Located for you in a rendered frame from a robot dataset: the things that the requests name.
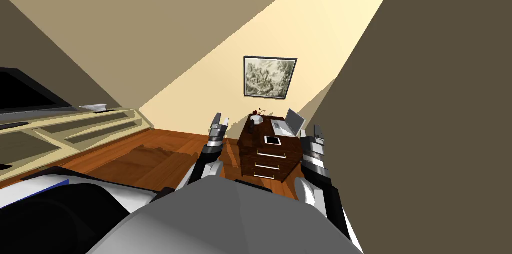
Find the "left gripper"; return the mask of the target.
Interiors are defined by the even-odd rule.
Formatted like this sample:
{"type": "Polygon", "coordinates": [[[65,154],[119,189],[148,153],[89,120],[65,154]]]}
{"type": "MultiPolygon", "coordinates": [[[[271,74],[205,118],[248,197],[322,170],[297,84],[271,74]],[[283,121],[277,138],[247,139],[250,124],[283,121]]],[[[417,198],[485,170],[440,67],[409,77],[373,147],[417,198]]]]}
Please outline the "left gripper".
{"type": "Polygon", "coordinates": [[[229,117],[226,117],[224,120],[223,120],[223,123],[220,124],[220,119],[221,119],[221,116],[222,114],[220,112],[218,112],[214,119],[212,120],[212,125],[210,127],[210,133],[224,133],[227,129],[228,129],[228,125],[229,125],[229,117]]]}

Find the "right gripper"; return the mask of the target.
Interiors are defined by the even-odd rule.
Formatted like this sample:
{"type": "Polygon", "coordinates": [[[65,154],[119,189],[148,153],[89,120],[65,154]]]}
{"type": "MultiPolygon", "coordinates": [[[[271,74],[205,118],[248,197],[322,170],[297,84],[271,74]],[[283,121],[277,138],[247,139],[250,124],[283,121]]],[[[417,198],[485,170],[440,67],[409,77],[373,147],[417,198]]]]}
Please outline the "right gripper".
{"type": "Polygon", "coordinates": [[[319,125],[314,125],[314,136],[307,136],[305,129],[301,129],[300,142],[304,154],[324,154],[324,135],[319,125]]]}

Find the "dark brown wooden dresser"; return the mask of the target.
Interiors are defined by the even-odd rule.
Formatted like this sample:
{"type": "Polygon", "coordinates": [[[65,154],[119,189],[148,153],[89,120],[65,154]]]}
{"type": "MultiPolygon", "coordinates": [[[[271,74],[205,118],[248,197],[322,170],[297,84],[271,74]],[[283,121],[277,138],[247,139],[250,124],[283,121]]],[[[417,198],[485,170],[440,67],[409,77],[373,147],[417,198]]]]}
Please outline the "dark brown wooden dresser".
{"type": "Polygon", "coordinates": [[[241,174],[283,182],[303,156],[305,121],[291,109],[284,118],[250,114],[237,143],[241,174]]]}

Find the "black framed landscape picture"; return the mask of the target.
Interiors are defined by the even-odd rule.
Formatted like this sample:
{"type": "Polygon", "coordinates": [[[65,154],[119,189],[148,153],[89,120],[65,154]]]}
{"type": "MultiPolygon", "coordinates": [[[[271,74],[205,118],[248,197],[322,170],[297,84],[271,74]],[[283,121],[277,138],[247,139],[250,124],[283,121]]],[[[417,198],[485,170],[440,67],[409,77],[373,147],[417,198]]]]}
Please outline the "black framed landscape picture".
{"type": "Polygon", "coordinates": [[[297,58],[244,56],[244,96],[284,100],[297,61],[297,58]]]}

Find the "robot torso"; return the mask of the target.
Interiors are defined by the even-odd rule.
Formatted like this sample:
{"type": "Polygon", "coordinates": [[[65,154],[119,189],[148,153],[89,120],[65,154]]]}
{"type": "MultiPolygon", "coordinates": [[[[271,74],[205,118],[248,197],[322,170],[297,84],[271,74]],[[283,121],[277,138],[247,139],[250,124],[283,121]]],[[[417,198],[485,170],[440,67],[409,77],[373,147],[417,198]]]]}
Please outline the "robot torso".
{"type": "Polygon", "coordinates": [[[87,254],[363,254],[314,206],[207,176],[134,211],[87,254]]]}

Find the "cream television stand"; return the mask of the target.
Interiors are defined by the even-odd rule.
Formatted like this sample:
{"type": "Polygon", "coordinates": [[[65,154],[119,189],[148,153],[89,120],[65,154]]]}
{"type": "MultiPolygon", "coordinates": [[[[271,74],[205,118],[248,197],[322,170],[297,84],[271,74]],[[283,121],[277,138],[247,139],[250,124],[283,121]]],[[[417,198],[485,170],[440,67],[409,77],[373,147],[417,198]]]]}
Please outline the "cream television stand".
{"type": "Polygon", "coordinates": [[[73,107],[21,70],[0,67],[0,185],[151,127],[136,109],[73,107]]]}

